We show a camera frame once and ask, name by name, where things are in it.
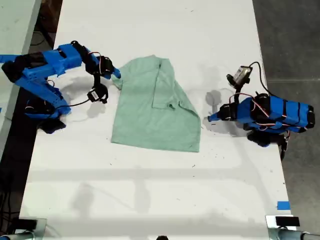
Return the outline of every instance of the black cable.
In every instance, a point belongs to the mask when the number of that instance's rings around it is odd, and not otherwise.
[[[263,83],[263,81],[262,81],[262,70],[261,70],[261,65],[260,65],[260,63],[259,63],[258,61],[254,61],[253,63],[251,63],[251,64],[249,65],[249,67],[251,67],[253,64],[257,64],[258,67],[259,67],[260,83],[261,83],[262,87],[264,88],[264,90],[266,90],[266,92],[269,93],[271,96],[275,96],[275,97],[276,97],[276,95],[274,95],[272,92],[270,92],[270,91],[266,88],[266,86],[264,85],[264,83]]]
[[[62,107],[75,107],[75,106],[79,106],[79,105],[81,105],[81,104],[85,104],[86,102],[88,102],[89,101],[89,99],[87,99],[87,100],[85,100],[85,101],[82,101],[82,102],[79,102],[79,103],[76,103],[76,104],[72,104],[72,105],[62,105],[62,106],[58,106],[57,108],[56,108],[56,110],[58,109],[58,108],[62,108]]]
[[[9,183],[9,196],[8,196],[8,224],[6,225],[6,231],[8,232],[9,229],[9,225],[10,225],[10,220],[11,220],[11,191],[12,191],[12,181],[10,181]]]
[[[4,225],[4,215],[3,215],[3,212],[4,212],[4,207],[5,207],[7,195],[8,195],[8,192],[5,191],[5,193],[4,193],[4,198],[3,198],[3,202],[2,202],[2,205],[1,205],[1,208],[0,208],[0,231],[2,230],[2,227],[3,227],[3,225]]]
[[[38,45],[42,44],[45,40],[46,40],[46,39],[43,38],[43,39],[42,39],[40,42],[38,42],[38,43],[35,43],[35,44],[30,43],[30,46],[38,46]]]
[[[61,106],[58,106],[54,109],[54,111],[48,116],[46,117],[44,120],[42,120],[41,122],[38,123],[38,125],[36,126],[37,129],[39,129],[40,125],[43,124],[45,121],[47,121],[53,114],[55,114],[56,110],[59,109],[59,108],[62,108],[62,107],[75,107],[75,106],[79,106],[81,104],[85,104],[86,102],[88,102],[89,99],[85,100],[85,101],[82,101],[82,102],[79,102],[79,103],[76,103],[76,104],[72,104],[72,105],[61,105]]]

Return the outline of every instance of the red wire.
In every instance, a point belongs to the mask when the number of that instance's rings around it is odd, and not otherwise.
[[[245,96],[249,96],[249,97],[251,97],[252,98],[252,102],[254,103],[254,108],[251,110],[251,112],[253,111],[253,110],[255,110],[255,108],[256,108],[256,106],[264,113],[264,115],[266,115],[266,117],[267,118],[269,118],[269,115],[267,114],[267,112],[256,102],[256,101],[254,101],[254,97],[252,96],[252,95],[250,95],[250,94],[247,94],[247,93],[242,93],[242,92],[237,92],[237,93],[235,93],[235,94],[233,94],[231,97],[229,97],[229,104],[231,103],[231,98],[233,97],[233,96],[235,96],[235,95],[245,95]],[[259,126],[266,126],[266,128],[264,129],[264,130],[266,130],[268,127],[267,126],[274,126],[274,125],[276,125],[275,123],[258,123],[258,122],[256,122],[256,124],[258,124]],[[285,124],[285,123],[283,123],[282,124],[283,126],[287,126],[287,127],[293,127],[293,126],[290,126],[290,125],[288,125],[288,124]]]
[[[242,93],[242,92],[237,92],[237,93],[233,94],[231,97],[229,97],[229,104],[231,103],[231,98],[232,98],[233,96],[235,96],[235,95],[246,95],[246,96],[251,97],[251,98],[252,98],[251,101],[254,103],[254,108],[253,108],[253,110],[254,110],[255,107],[257,106],[257,107],[264,113],[264,115],[266,115],[266,117],[269,118],[268,113],[254,100],[255,98],[254,98],[252,95],[250,95],[250,94],[246,94],[246,93]]]

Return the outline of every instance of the blue tape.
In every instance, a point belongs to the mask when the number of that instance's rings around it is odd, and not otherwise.
[[[278,210],[290,210],[290,202],[289,201],[278,201],[278,204],[276,206],[276,209]]]
[[[5,63],[7,61],[14,61],[16,59],[17,56],[20,56],[20,55],[8,55],[8,54],[3,54],[3,55],[0,55],[0,63]]]

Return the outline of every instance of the white table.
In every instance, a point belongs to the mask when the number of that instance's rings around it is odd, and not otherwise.
[[[169,58],[201,118],[208,92],[218,107],[234,93],[226,74],[262,61],[251,0],[64,0],[55,47],[72,40],[117,67]],[[251,76],[243,92],[263,92],[257,67]],[[82,66],[55,82],[75,104],[93,78]],[[288,200],[276,146],[228,122],[202,124],[199,153],[114,144],[119,95],[111,85],[108,104],[74,107],[64,130],[38,132],[21,217],[46,218],[46,234],[63,239],[247,240],[269,239],[265,215],[290,214],[276,207]]]
[[[27,54],[41,0],[0,1],[0,54]],[[0,160],[5,148],[19,87],[0,70]]]

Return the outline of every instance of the concrete floor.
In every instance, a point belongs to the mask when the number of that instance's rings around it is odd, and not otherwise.
[[[320,0],[253,0],[267,85],[320,113]],[[320,233],[320,130],[293,134],[283,160],[291,210],[301,230]]]

